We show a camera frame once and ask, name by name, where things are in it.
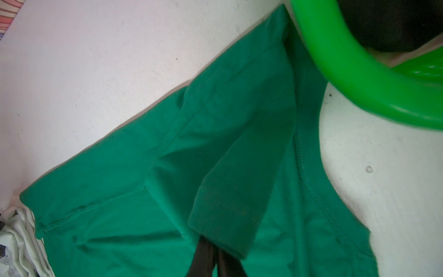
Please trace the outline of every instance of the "white surface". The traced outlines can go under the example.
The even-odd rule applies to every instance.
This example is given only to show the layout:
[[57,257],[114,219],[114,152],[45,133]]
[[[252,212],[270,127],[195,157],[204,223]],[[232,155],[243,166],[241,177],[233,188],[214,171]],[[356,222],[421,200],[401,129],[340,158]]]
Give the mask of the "white surface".
[[[277,4],[28,0],[0,42],[0,208],[194,77]],[[443,133],[367,114],[332,86],[325,96],[323,162],[371,229],[380,275],[442,276]]]

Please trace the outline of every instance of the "crumpled white fabric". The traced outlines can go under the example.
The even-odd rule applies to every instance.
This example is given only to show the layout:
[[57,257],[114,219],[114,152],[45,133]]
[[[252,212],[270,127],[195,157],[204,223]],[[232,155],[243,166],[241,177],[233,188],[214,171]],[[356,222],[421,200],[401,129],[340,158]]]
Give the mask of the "crumpled white fabric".
[[6,225],[0,230],[0,244],[12,252],[14,266],[20,277],[55,277],[43,240],[35,237],[35,219],[31,210],[18,196],[11,199],[0,220]]

